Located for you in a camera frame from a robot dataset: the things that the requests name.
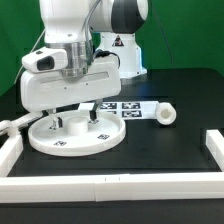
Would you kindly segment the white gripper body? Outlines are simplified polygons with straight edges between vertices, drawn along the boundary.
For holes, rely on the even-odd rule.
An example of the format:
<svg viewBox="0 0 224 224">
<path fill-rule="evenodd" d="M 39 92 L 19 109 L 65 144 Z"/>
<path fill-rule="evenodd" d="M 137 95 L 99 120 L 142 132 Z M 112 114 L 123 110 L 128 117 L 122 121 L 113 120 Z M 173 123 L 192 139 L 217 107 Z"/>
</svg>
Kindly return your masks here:
<svg viewBox="0 0 224 224">
<path fill-rule="evenodd" d="M 35 112 L 117 95 L 121 91 L 118 66 L 118 57 L 111 55 L 96 58 L 81 76 L 25 71 L 20 82 L 22 105 Z"/>
</svg>

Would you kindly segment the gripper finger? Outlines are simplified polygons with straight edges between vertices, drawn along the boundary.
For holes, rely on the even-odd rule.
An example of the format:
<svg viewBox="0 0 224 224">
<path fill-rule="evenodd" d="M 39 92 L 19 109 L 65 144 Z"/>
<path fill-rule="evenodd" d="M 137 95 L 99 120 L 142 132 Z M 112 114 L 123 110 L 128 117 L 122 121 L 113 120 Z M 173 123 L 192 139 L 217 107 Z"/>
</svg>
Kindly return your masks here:
<svg viewBox="0 0 224 224">
<path fill-rule="evenodd" d="M 97 120 L 97 110 L 100 108 L 101 104 L 102 104 L 101 99 L 96 100 L 92 109 L 89 111 L 91 122 L 95 122 Z"/>
<path fill-rule="evenodd" d="M 52 119 L 52 129 L 53 130 L 63 127 L 63 121 L 60 117 L 57 116 L 57 112 L 55 109 L 51 109 L 49 112 L 49 115 Z"/>
</svg>

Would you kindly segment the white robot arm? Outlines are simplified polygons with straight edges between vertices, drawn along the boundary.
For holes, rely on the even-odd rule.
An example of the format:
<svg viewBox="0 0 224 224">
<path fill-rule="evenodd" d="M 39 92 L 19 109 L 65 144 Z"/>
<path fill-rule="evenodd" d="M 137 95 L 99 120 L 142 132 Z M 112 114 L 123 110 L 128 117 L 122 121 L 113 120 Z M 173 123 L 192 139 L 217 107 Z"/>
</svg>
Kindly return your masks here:
<svg viewBox="0 0 224 224">
<path fill-rule="evenodd" d="M 45 46 L 24 56 L 23 107 L 46 110 L 54 130 L 56 109 L 119 94 L 120 58 L 95 51 L 94 32 L 133 34 L 145 22 L 147 0 L 39 0 Z"/>
</svg>

